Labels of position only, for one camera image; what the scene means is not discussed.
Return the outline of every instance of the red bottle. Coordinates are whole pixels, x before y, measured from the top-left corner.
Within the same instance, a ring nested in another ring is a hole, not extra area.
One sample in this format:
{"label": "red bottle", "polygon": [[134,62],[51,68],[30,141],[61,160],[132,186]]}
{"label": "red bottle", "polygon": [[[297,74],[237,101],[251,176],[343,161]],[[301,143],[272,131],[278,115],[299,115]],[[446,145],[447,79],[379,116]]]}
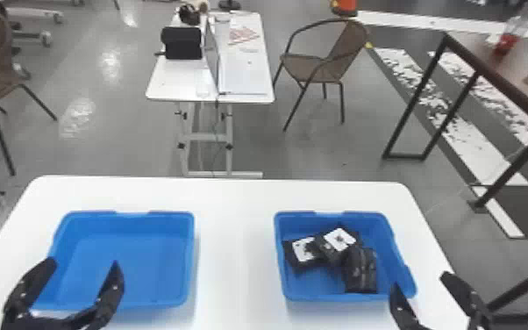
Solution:
{"label": "red bottle", "polygon": [[505,24],[505,30],[496,45],[496,53],[506,55],[528,31],[528,18],[514,16]]}

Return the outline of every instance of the blue tray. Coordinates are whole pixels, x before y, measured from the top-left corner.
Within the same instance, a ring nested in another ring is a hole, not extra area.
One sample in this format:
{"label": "blue tray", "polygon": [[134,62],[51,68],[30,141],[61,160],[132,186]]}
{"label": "blue tray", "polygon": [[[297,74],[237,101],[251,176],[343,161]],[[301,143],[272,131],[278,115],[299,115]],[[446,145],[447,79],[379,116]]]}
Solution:
{"label": "blue tray", "polygon": [[[345,293],[339,269],[318,267],[296,274],[284,258],[283,240],[296,240],[335,229],[336,226],[359,233],[367,247],[377,253],[378,293]],[[417,287],[405,265],[387,219],[373,212],[279,212],[275,215],[276,253],[281,272],[282,292],[288,300],[360,302],[388,300],[393,283],[399,283],[407,298],[416,295]]]}
{"label": "blue tray", "polygon": [[181,305],[189,294],[194,239],[194,217],[186,212],[71,212],[49,250],[57,270],[33,308],[91,306],[115,260],[125,276],[119,310]]}

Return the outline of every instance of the cable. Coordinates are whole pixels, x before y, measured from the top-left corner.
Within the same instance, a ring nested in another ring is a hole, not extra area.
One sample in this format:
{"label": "cable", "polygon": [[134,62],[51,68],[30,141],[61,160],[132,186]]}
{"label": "cable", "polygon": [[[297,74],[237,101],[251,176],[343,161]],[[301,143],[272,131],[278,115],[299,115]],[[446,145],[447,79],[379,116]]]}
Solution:
{"label": "cable", "polygon": [[443,200],[441,200],[439,203],[436,203],[432,206],[430,206],[425,212],[424,215],[427,216],[428,214],[432,213],[433,211],[437,210],[439,207],[448,204],[454,197],[459,196],[462,191],[466,188],[471,188],[474,185],[477,185],[480,183],[482,185],[482,182],[488,181],[492,177],[496,176],[498,174],[499,169],[505,166],[505,163],[509,161],[514,156],[520,154],[524,149],[528,147],[528,143],[524,143],[522,146],[520,146],[516,151],[512,152],[511,154],[508,154],[507,156],[503,157],[503,160],[500,161],[499,165],[496,166],[496,169],[491,172],[485,179],[482,180],[475,180],[471,183],[465,183],[462,188],[460,188],[457,192],[453,193],[452,195],[449,195],[448,197],[445,197]]}

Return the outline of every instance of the paper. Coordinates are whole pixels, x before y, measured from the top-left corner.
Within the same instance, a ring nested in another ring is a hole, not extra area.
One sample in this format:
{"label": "paper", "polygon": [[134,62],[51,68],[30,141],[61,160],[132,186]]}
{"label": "paper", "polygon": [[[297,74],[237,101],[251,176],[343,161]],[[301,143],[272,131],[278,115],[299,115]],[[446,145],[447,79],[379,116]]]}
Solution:
{"label": "paper", "polygon": [[307,244],[313,242],[313,240],[315,240],[313,237],[305,237],[293,242],[293,251],[295,251],[295,256],[299,262],[308,262],[315,259],[315,255],[307,248]]}
{"label": "paper", "polygon": [[339,252],[346,250],[349,246],[356,243],[356,239],[342,228],[327,233],[324,235],[324,239]]}

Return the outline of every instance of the floor marking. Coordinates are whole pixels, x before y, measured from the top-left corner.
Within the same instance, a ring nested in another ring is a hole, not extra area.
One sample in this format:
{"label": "floor marking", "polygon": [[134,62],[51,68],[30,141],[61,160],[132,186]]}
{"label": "floor marking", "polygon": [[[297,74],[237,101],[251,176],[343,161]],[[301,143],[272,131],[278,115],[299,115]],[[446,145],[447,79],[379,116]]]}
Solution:
{"label": "floor marking", "polygon": [[[402,49],[376,48],[375,51],[411,95],[424,71]],[[430,80],[419,103],[429,108],[426,116],[434,127],[438,127],[452,101]],[[463,117],[456,116],[442,136],[482,184],[492,184],[504,168],[510,165],[487,137]],[[523,186],[528,185],[528,181],[516,173],[507,184]]]}
{"label": "floor marking", "polygon": [[[487,191],[487,188],[484,187],[472,187],[474,193],[481,197]],[[516,223],[510,218],[508,213],[506,213],[502,206],[497,203],[497,201],[492,198],[486,204],[487,210],[491,213],[493,219],[497,221],[499,226],[505,231],[505,233],[512,239],[524,238],[524,233],[518,228]]]}
{"label": "floor marking", "polygon": [[[466,83],[474,73],[473,69],[454,53],[442,54],[439,65],[461,84]],[[477,79],[471,94],[481,101],[485,109],[491,110],[492,115],[498,118],[516,139],[528,145],[528,115],[520,107],[483,77]]]}
{"label": "floor marking", "polygon": [[440,18],[435,16],[394,14],[382,11],[358,11],[356,18],[365,25],[407,27],[414,29],[501,33],[505,23],[463,18]]}

